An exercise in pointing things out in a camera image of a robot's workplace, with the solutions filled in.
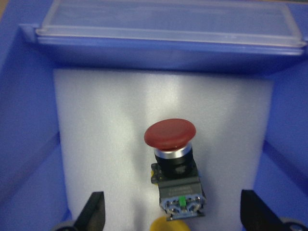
green plastic part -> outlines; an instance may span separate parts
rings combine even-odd
[[[185,196],[179,196],[179,203],[181,207],[185,207],[186,206],[186,198]]]

yellow object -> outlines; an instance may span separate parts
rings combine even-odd
[[[160,217],[153,221],[150,231],[191,231],[182,220],[166,221],[166,217]]]

blue bin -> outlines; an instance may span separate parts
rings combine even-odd
[[[307,4],[287,4],[302,35],[295,46],[39,34],[51,4],[11,0],[0,22],[1,230],[49,230],[70,218],[53,85],[53,69],[68,66],[274,80],[254,190],[279,217],[308,225]]]

blue plastic box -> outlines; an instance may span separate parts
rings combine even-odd
[[[236,73],[273,79],[272,107],[254,189],[279,217],[308,225],[308,4],[287,4],[287,20],[292,20],[291,15],[295,19],[293,24],[285,22],[292,36],[277,30],[274,39],[278,43],[272,40],[274,35],[268,39],[257,35],[253,42],[244,36],[237,42],[234,36],[242,32],[235,27],[237,34],[231,31],[228,35],[230,26],[219,38],[207,34],[173,39],[172,28],[161,29],[166,33],[156,37],[144,33],[127,38],[104,36],[106,31],[93,35],[88,30],[78,34],[80,30],[71,27],[67,28],[70,33],[61,34],[46,31],[52,22],[43,22],[51,4],[51,0],[12,0],[0,22],[0,230],[49,230],[70,218],[52,76],[54,68],[68,66]],[[121,4],[125,8],[128,1]],[[230,4],[243,6],[241,2]],[[286,9],[275,3],[264,6],[270,10],[282,6],[281,12]],[[253,15],[261,22],[260,16]],[[248,29],[246,24],[245,33],[250,33]]]

red button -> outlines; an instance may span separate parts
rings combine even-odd
[[[196,128],[185,119],[166,119],[150,126],[144,141],[161,151],[174,151],[187,145],[195,136]]]

